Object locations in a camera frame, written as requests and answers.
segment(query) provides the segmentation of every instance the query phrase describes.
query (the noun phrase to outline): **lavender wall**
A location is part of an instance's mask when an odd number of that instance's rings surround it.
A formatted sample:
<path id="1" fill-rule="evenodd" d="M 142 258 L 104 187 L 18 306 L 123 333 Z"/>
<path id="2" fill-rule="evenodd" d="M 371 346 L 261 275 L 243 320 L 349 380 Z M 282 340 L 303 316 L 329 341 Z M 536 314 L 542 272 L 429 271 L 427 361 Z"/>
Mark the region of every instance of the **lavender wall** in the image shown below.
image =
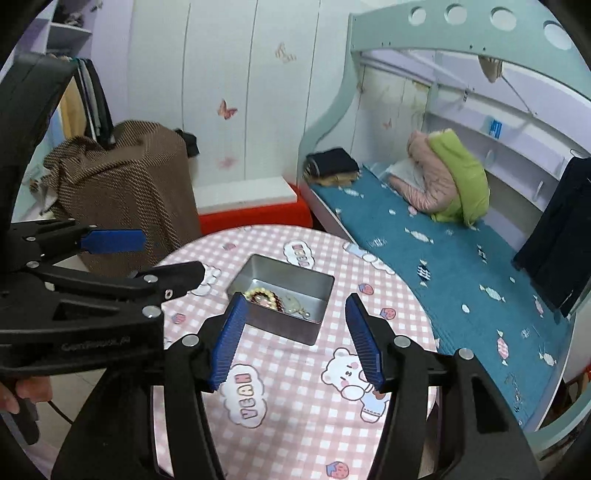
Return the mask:
<path id="1" fill-rule="evenodd" d="M 100 76 L 113 123 L 129 119 L 127 70 L 134 0 L 103 0 L 95 12 L 90 58 Z"/>

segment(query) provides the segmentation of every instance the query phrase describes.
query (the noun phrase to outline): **wardrobe door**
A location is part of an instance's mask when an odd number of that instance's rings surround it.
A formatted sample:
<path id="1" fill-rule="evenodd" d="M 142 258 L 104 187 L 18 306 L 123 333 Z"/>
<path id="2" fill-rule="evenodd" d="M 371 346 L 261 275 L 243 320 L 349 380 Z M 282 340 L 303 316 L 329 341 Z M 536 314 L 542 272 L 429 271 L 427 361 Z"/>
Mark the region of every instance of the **wardrobe door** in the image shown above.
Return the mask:
<path id="1" fill-rule="evenodd" d="M 248 67 L 256 0 L 193 2 L 183 82 L 184 129 L 197 137 L 194 186 L 245 178 Z"/>
<path id="2" fill-rule="evenodd" d="M 129 44 L 129 117 L 183 124 L 183 51 L 189 0 L 135 2 Z"/>
<path id="3" fill-rule="evenodd" d="M 134 0 L 103 0 L 96 11 L 91 55 L 100 77 L 113 124 L 129 118 L 129 38 Z"/>
<path id="4" fill-rule="evenodd" d="M 318 0 L 259 0 L 246 117 L 246 178 L 295 182 Z"/>

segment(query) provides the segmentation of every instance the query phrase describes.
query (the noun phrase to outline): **mint green bed frame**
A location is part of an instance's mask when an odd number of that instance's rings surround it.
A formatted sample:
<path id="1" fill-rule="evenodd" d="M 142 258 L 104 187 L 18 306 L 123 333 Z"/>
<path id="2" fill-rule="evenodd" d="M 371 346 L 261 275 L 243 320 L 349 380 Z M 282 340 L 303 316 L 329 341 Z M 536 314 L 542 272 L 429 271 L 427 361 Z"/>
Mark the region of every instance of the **mint green bed frame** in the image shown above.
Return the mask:
<path id="1" fill-rule="evenodd" d="M 461 25 L 447 21 L 448 9 L 461 5 L 467 18 Z M 492 13 L 504 8 L 513 13 L 517 25 L 512 31 L 496 28 Z M 420 25 L 410 22 L 417 9 L 426 13 Z M 316 145 L 344 117 L 355 97 L 359 82 L 361 53 L 392 50 L 445 50 L 480 54 L 508 61 L 545 75 L 591 100 L 591 72 L 577 48 L 553 46 L 544 34 L 548 24 L 558 20 L 537 0 L 424 0 L 349 16 L 345 71 L 338 94 L 326 113 L 303 135 L 298 153 L 298 182 L 303 163 Z M 591 410 L 591 388 L 551 425 L 527 433 L 534 453 L 565 438 Z"/>

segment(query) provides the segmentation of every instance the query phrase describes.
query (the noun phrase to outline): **wall shelf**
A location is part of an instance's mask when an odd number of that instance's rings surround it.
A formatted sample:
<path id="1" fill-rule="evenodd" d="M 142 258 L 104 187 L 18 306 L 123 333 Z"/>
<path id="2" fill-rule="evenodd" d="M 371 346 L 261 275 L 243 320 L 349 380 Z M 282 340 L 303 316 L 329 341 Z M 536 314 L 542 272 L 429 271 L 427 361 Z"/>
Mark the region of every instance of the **wall shelf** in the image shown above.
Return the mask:
<path id="1" fill-rule="evenodd" d="M 52 22 L 49 30 L 49 39 L 47 40 L 47 48 L 58 50 L 80 48 L 91 35 L 92 32 L 85 28 Z"/>
<path id="2" fill-rule="evenodd" d="M 487 172 L 518 192 L 542 212 L 548 206 L 558 180 L 497 140 L 459 122 L 428 112 L 430 131 L 453 128 L 463 145 L 484 165 Z M 493 152 L 493 159 L 487 158 Z"/>

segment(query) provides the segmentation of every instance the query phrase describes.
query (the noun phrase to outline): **green hood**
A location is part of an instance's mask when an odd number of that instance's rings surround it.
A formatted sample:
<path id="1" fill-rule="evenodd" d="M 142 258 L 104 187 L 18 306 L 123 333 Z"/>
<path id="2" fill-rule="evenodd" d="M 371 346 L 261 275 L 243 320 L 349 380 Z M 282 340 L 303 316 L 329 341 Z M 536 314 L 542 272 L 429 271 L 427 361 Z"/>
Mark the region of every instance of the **green hood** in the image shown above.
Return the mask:
<path id="1" fill-rule="evenodd" d="M 490 190 L 482 164 L 465 149 L 453 130 L 429 137 L 429 145 L 452 174 L 462 204 L 461 215 L 452 202 L 450 207 L 456 211 L 442 212 L 439 220 L 452 216 L 463 220 L 466 226 L 473 225 L 486 214 L 489 205 Z"/>

